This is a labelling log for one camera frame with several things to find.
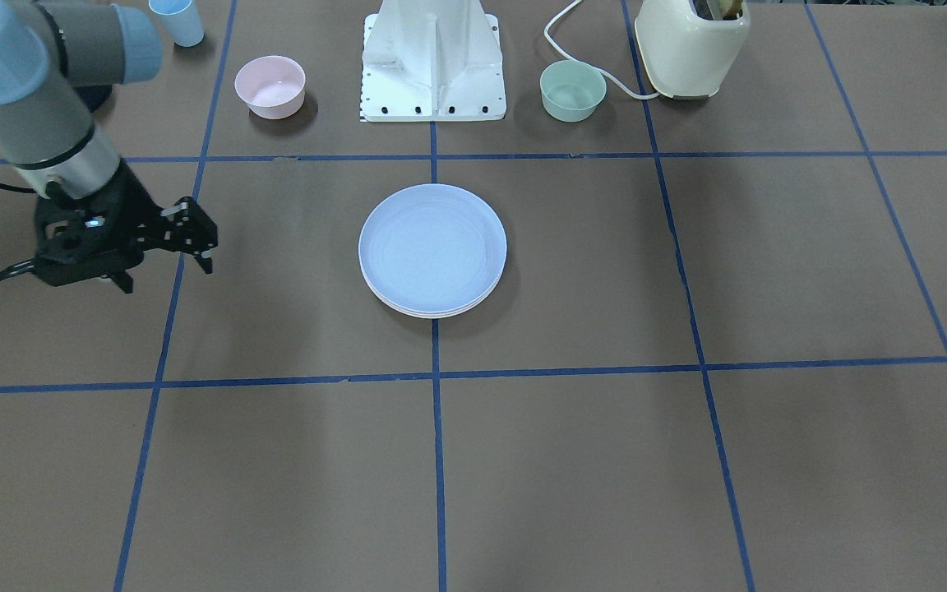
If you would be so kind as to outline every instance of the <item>pink bowl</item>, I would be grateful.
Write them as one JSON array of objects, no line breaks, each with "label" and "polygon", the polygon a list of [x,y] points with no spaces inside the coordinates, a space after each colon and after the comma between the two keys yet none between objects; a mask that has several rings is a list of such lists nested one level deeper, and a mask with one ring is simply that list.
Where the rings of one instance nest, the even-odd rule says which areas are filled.
[{"label": "pink bowl", "polygon": [[236,94],[256,115],[266,119],[292,116],[305,101],[305,71],[283,56],[262,56],[240,68]]}]

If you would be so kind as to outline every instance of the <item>plate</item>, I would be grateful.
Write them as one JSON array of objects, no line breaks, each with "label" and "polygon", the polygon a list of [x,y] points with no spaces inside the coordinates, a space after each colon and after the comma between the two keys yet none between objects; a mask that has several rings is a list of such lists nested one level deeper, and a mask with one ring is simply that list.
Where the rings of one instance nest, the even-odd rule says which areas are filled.
[{"label": "plate", "polygon": [[506,233],[472,192],[414,185],[375,207],[361,229],[358,255],[364,281],[387,306],[443,318],[477,306],[499,284]]}]

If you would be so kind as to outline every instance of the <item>mint green cup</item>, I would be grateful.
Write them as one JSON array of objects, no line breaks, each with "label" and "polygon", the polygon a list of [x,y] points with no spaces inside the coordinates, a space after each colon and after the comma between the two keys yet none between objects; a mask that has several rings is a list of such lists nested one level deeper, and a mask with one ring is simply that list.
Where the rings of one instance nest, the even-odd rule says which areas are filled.
[{"label": "mint green cup", "polygon": [[605,77],[588,63],[554,62],[540,76],[540,94],[543,109],[555,119],[583,121],[605,98]]}]

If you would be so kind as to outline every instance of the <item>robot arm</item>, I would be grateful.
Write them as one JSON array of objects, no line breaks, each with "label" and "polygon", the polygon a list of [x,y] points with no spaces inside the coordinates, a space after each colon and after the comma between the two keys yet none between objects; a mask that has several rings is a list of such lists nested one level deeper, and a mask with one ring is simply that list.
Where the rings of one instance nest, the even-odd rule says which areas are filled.
[{"label": "robot arm", "polygon": [[0,0],[0,154],[39,195],[30,272],[46,284],[108,277],[129,293],[151,248],[211,273],[214,221],[189,197],[157,206],[72,89],[148,80],[161,60],[135,8]]}]

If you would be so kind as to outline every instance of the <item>white plastic bracket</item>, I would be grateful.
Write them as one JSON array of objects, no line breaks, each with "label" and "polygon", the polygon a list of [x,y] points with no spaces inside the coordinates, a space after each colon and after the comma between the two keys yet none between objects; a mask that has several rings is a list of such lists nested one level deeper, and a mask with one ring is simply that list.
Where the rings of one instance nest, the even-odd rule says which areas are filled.
[{"label": "white plastic bracket", "polygon": [[365,121],[506,115],[499,19],[480,0],[383,0],[364,20]]}]

